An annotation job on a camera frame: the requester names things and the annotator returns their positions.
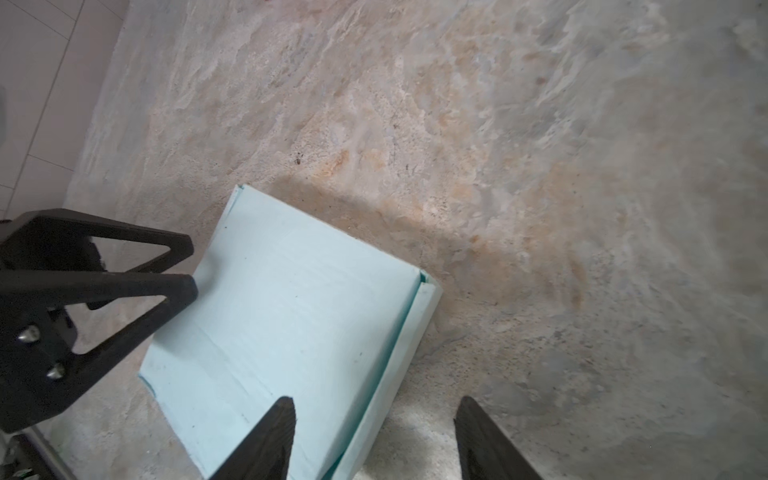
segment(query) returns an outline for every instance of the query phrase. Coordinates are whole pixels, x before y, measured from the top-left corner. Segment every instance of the screw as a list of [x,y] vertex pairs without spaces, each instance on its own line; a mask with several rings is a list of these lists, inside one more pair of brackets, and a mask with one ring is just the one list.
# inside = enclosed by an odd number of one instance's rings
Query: screw
[[22,343],[35,343],[40,340],[40,329],[37,325],[30,325],[19,333],[16,338]]
[[51,380],[58,380],[62,378],[66,372],[67,371],[64,370],[64,366],[62,364],[56,363],[53,365],[53,367],[51,367],[50,370],[48,370],[48,373],[46,373],[45,376]]

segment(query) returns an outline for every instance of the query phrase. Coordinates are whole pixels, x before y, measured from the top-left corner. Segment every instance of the metal screw head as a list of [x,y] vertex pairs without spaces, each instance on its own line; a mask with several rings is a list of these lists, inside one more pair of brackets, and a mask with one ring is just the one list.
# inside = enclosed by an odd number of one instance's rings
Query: metal screw head
[[49,379],[51,380],[58,380],[62,377],[64,377],[64,374],[67,371],[64,370],[64,366],[60,363],[56,363],[51,367],[50,370],[48,370],[48,373],[45,374]]
[[22,343],[35,343],[40,340],[40,329],[37,325],[30,325],[23,329],[16,338]]

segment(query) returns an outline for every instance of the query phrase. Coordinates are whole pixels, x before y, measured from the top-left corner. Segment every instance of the tile floor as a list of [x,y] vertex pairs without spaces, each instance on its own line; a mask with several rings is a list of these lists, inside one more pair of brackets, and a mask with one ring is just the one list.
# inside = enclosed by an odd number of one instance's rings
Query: tile floor
[[0,218],[60,207],[129,0],[0,0]]

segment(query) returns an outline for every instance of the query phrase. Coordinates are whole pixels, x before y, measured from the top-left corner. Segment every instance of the gray stone surface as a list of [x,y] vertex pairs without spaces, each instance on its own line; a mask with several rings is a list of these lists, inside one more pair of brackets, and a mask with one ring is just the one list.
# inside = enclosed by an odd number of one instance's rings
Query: gray stone surface
[[[436,276],[360,478],[458,478],[463,394],[546,478],[765,478],[760,2],[134,0],[67,206],[191,272],[251,184]],[[48,425],[83,479],[198,475],[143,354]]]

